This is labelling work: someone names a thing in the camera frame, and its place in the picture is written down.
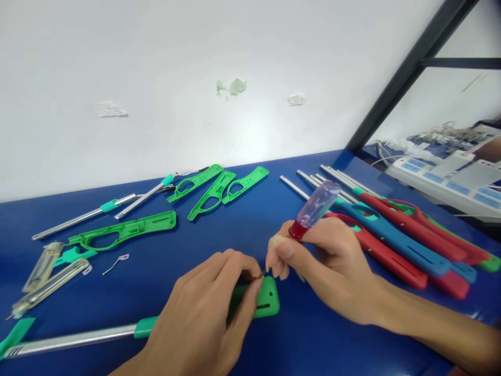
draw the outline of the transparent screwdriver handle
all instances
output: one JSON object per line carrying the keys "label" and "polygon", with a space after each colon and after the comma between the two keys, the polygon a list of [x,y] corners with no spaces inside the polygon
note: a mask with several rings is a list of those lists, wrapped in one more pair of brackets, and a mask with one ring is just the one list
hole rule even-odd
{"label": "transparent screwdriver handle", "polygon": [[311,195],[303,206],[296,221],[289,229],[289,235],[296,240],[301,240],[303,235],[315,226],[334,204],[341,192],[341,186],[332,180],[326,180]]}

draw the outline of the wrist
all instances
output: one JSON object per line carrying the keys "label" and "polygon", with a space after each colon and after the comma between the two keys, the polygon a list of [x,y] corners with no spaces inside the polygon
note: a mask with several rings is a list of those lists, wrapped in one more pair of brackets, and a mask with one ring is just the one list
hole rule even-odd
{"label": "wrist", "polygon": [[396,292],[398,288],[380,276],[376,276],[376,282],[381,290],[373,324],[390,332],[402,334],[399,322],[405,313],[402,311],[401,297]]}

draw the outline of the black metal frame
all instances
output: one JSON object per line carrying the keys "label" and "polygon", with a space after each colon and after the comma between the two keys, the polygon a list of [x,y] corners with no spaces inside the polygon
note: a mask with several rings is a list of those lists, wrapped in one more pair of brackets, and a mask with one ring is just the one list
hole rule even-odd
{"label": "black metal frame", "polygon": [[362,121],[346,149],[358,153],[427,67],[501,69],[499,58],[435,58],[479,0],[445,0],[376,103]]}

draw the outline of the silver metal rod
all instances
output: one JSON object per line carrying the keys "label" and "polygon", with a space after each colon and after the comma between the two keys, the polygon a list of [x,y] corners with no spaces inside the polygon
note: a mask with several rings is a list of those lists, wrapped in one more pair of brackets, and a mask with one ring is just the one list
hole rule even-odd
{"label": "silver metal rod", "polygon": [[319,185],[322,185],[322,180],[319,180],[315,175],[310,175],[309,177],[315,180]]}
{"label": "silver metal rod", "polygon": [[326,178],[324,178],[324,177],[323,177],[322,175],[320,175],[320,174],[315,174],[315,176],[317,176],[317,178],[319,178],[319,179],[320,179],[320,180],[322,180],[322,181],[326,181],[326,180],[327,180]]}
{"label": "silver metal rod", "polygon": [[299,194],[299,196],[301,196],[302,198],[304,198],[305,200],[309,200],[309,196],[304,193],[303,191],[301,191],[300,188],[298,188],[294,183],[292,183],[289,179],[287,179],[284,175],[282,175],[280,177],[280,180],[283,181],[285,184],[287,184],[290,188],[292,188],[292,190],[294,190],[296,193]]}
{"label": "silver metal rod", "polygon": [[360,201],[358,198],[355,198],[353,197],[352,195],[350,195],[349,193],[346,193],[345,191],[343,191],[343,194],[349,199],[351,200],[354,204],[358,204]]}
{"label": "silver metal rod", "polygon": [[357,180],[353,179],[351,176],[349,175],[346,175],[344,172],[342,171],[339,171],[339,170],[336,170],[336,172],[338,174],[340,174],[341,176],[343,176],[345,179],[351,181],[353,184],[356,184],[358,185],[360,188],[362,188],[364,191],[366,191],[367,193],[370,193],[372,194],[373,196],[376,196],[378,198],[381,198],[380,195],[378,195],[376,192],[374,192],[372,189],[366,187],[365,185],[363,185],[362,183],[358,182]]}
{"label": "silver metal rod", "polygon": [[325,172],[327,172],[328,174],[330,174],[331,176],[333,176],[336,180],[340,181],[341,183],[343,183],[344,185],[348,186],[349,188],[353,189],[356,187],[355,184],[353,184],[352,182],[350,182],[349,180],[345,179],[344,177],[342,177],[340,174],[338,174],[337,172],[335,172],[333,169],[331,169],[330,167],[328,166],[324,166],[323,164],[320,165],[320,168],[323,169]]}
{"label": "silver metal rod", "polygon": [[[128,196],[125,196],[121,199],[119,199],[118,201],[115,202],[115,205],[121,205],[121,204],[125,204],[125,203],[128,203],[129,201],[132,201],[132,200],[135,200],[136,198],[138,197],[138,195],[136,195],[135,193],[133,194],[130,194]],[[98,208],[98,209],[94,209],[93,211],[90,211],[88,213],[85,213],[85,214],[82,214],[81,216],[77,217],[77,218],[73,218],[73,219],[70,219],[69,221],[66,221],[60,225],[57,225],[57,226],[54,226],[52,228],[50,228],[49,230],[45,230],[43,232],[40,232],[36,235],[33,235],[31,237],[32,240],[39,240],[39,239],[43,239],[49,235],[52,235],[56,232],[59,232],[59,231],[62,231],[64,229],[67,229],[68,227],[71,227],[71,226],[74,226],[76,224],[79,224],[80,222],[83,222],[89,218],[92,218],[92,217],[95,217],[96,215],[98,214],[101,214],[103,211],[101,210],[101,208]]]}
{"label": "silver metal rod", "polygon": [[352,203],[352,204],[358,204],[358,200],[354,198],[353,196],[350,196],[348,193],[345,191],[341,191],[339,195],[345,200],[346,202]]}
{"label": "silver metal rod", "polygon": [[127,215],[130,211],[134,210],[138,205],[141,205],[144,201],[149,199],[151,196],[153,196],[156,192],[158,192],[161,188],[163,188],[165,185],[163,183],[158,184],[155,188],[152,190],[148,191],[145,193],[139,200],[134,201],[132,204],[127,206],[125,209],[123,209],[120,213],[118,213],[114,218],[115,219],[121,219]]}
{"label": "silver metal rod", "polygon": [[134,334],[136,325],[137,324],[124,325],[93,332],[71,334],[62,337],[20,343],[19,345],[7,349],[4,359],[19,358],[26,355],[46,353],[48,351],[63,350],[71,347],[91,345],[129,337]]}
{"label": "silver metal rod", "polygon": [[297,174],[301,176],[304,180],[306,180],[312,187],[317,188],[318,186],[320,186],[320,184],[318,184],[315,180],[306,175],[303,171],[298,170]]}
{"label": "silver metal rod", "polygon": [[[327,179],[324,178],[322,175],[320,174],[316,174],[317,178],[321,181],[326,181]],[[341,193],[346,197],[348,198],[350,201],[352,201],[354,204],[357,204],[359,202],[359,200],[357,200],[355,197],[351,196],[350,194],[348,194],[347,192],[345,191],[341,191]]]}

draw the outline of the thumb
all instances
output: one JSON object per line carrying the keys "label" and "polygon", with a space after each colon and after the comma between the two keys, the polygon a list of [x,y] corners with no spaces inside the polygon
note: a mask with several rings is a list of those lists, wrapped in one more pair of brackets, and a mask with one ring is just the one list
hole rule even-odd
{"label": "thumb", "polygon": [[316,260],[308,249],[293,239],[275,235],[270,239],[269,247],[303,275],[314,289],[337,277],[336,273]]}
{"label": "thumb", "polygon": [[256,278],[245,291],[244,297],[240,302],[233,319],[226,331],[227,340],[230,346],[241,349],[244,342],[247,329],[254,318],[257,308],[257,295],[263,285],[262,278]]}

